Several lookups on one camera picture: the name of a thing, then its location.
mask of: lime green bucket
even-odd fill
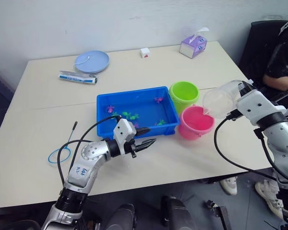
[[[169,95],[171,96],[178,115],[180,115],[185,108],[197,102],[200,92],[192,83],[178,81],[170,87]]]

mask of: blue tray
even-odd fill
[[[97,121],[113,114],[109,113],[109,106],[113,106],[113,112],[121,115],[122,118],[127,118],[127,120],[131,121],[136,127],[151,128],[148,133],[139,138],[174,134],[175,126],[180,123],[174,104],[170,99],[168,89],[165,86],[98,95]],[[139,117],[132,120],[130,116],[126,117],[123,115],[123,112],[130,113],[130,116],[138,114]],[[115,125],[115,119],[99,124],[97,126],[97,135],[103,138],[113,139],[113,129]]]

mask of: person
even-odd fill
[[[280,28],[278,41],[276,43],[270,60],[268,61],[264,75],[261,76],[262,83],[268,88],[279,91],[288,90],[288,22]],[[267,98],[271,99],[277,91],[270,90]],[[288,115],[288,97],[283,100],[283,105],[287,108],[285,115]],[[222,188],[229,195],[236,195],[237,177],[230,177],[220,181]],[[283,219],[283,203],[277,199],[279,192],[278,184],[273,180],[264,180],[255,184],[256,192],[267,202],[270,210],[279,218]]]

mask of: plastic bucket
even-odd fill
[[[185,108],[197,102],[200,93],[192,83],[179,81],[171,85],[169,95],[179,115]]]
[[[212,130],[215,119],[209,115],[204,115],[203,112],[203,107],[191,106],[180,114],[178,131],[183,138],[196,140]]]

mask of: table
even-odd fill
[[[0,207],[58,198],[60,176],[47,157],[67,141],[75,121],[78,125],[73,138],[79,138],[96,121],[98,94],[170,86],[175,81],[186,80],[201,89],[198,102],[201,104],[208,88],[245,79],[218,42],[208,43],[207,50],[195,59],[179,54],[178,48],[152,48],[152,56],[146,59],[140,58],[138,50],[109,53],[111,65],[100,73],[96,85],[58,79],[59,70],[70,70],[75,57],[29,61],[0,128]],[[245,118],[225,123],[219,131],[220,148],[230,159],[246,167],[269,167],[252,130]],[[178,133],[156,138],[135,159],[127,155],[105,163],[90,195],[243,171],[217,154],[213,132],[197,141],[183,140]],[[96,131],[91,131],[87,139],[100,138]],[[62,165],[65,177],[70,161]]]

